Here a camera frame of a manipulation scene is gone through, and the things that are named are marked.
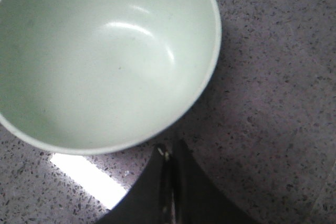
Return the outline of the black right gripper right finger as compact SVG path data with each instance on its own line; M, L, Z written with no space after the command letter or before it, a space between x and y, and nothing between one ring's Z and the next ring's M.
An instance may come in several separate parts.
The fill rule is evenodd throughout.
M183 140L172 151L177 223L257 223L214 185Z

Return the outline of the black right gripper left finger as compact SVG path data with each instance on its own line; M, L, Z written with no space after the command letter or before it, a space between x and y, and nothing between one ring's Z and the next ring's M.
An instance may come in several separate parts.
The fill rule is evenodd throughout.
M155 145L142 174L122 200L97 223L171 223L172 163L163 144Z

